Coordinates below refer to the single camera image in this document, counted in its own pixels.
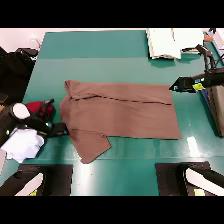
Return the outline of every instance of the green table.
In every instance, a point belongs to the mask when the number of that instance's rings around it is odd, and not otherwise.
[[[212,45],[208,47],[215,52]],[[181,60],[148,59],[145,31],[47,33],[36,62],[24,103],[65,96],[64,81],[134,82],[170,84],[179,76],[204,70],[199,55]],[[25,163],[73,164],[72,195],[158,195],[155,163],[209,161],[224,174],[224,139],[200,93],[175,93],[173,100],[181,140],[110,137],[112,148],[84,165],[67,136],[48,139],[39,156]],[[15,172],[18,163],[7,161],[0,184]]]

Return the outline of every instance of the folded cloth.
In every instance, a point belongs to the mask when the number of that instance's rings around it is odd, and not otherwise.
[[[1,149],[7,152],[7,159],[22,163],[26,158],[35,158],[43,144],[44,139],[36,130],[16,130]]]
[[[181,138],[169,85],[65,81],[62,121],[83,163],[111,146],[107,136]]]

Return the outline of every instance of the robotic arm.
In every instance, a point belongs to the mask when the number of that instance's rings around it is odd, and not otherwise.
[[[212,52],[200,44],[196,46],[196,49],[200,54],[204,55],[204,73],[193,77],[179,77],[169,90],[196,93],[198,90],[224,84],[224,67],[217,68],[217,64],[221,58],[215,62]]]

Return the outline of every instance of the black bag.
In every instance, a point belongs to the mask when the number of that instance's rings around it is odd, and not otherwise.
[[[0,95],[7,95],[3,105],[22,102],[38,51],[19,48],[16,52],[0,51]]]

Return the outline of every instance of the crumpled white cloth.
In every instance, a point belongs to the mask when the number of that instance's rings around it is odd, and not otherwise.
[[[26,158],[35,158],[44,144],[43,137],[33,129],[17,130],[1,147],[7,152],[7,159],[22,163]]]

